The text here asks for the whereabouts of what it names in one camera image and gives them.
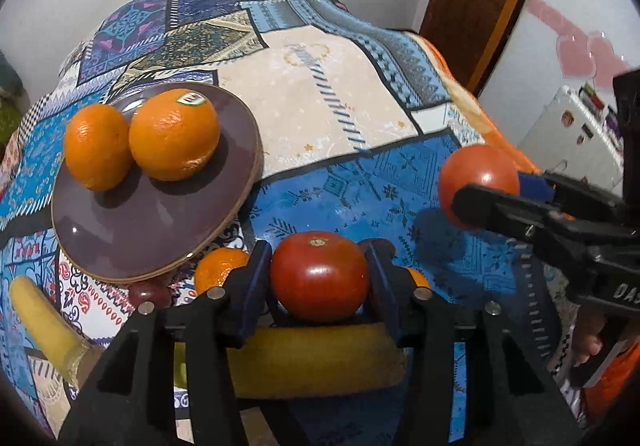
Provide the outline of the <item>right hand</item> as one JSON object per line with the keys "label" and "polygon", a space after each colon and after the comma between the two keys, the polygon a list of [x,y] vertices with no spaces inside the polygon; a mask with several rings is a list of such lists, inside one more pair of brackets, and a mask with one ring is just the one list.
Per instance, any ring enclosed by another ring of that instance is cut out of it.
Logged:
{"label": "right hand", "polygon": [[588,362],[602,350],[600,332],[606,324],[606,316],[589,306],[579,308],[572,337],[572,351],[578,364]]}

